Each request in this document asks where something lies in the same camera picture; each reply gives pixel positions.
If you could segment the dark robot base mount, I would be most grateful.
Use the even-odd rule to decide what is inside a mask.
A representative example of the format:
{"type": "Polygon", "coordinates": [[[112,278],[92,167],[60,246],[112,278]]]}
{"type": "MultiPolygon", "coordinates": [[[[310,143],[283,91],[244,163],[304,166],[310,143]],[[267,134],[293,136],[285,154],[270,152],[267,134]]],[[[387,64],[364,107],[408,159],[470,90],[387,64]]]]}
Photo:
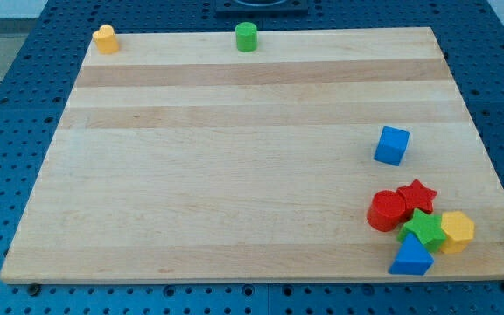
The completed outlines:
{"type": "Polygon", "coordinates": [[[309,0],[214,0],[217,13],[304,13],[308,11],[309,0]]]}

